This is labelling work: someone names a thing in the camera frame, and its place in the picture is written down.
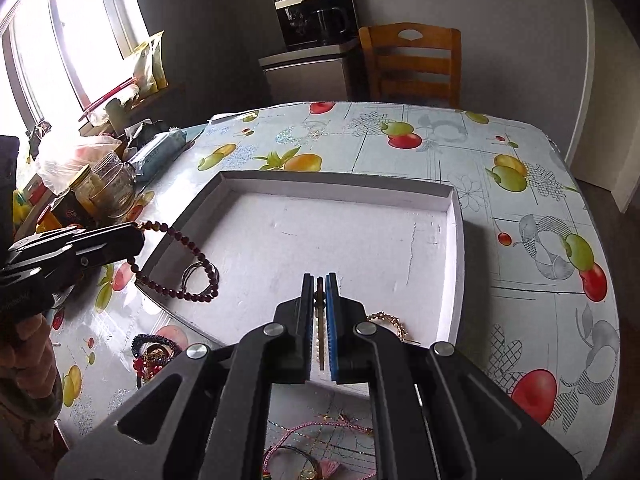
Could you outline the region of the left hand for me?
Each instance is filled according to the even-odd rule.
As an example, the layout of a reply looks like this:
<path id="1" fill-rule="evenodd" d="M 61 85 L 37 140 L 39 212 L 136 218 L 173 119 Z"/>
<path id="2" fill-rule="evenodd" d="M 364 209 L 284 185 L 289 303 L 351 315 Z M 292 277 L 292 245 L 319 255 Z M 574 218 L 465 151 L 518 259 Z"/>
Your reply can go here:
<path id="1" fill-rule="evenodd" d="M 1 404 L 19 418 L 48 422 L 60 412 L 62 382 L 50 331 L 38 314 L 15 326 L 16 347 L 1 343 Z"/>

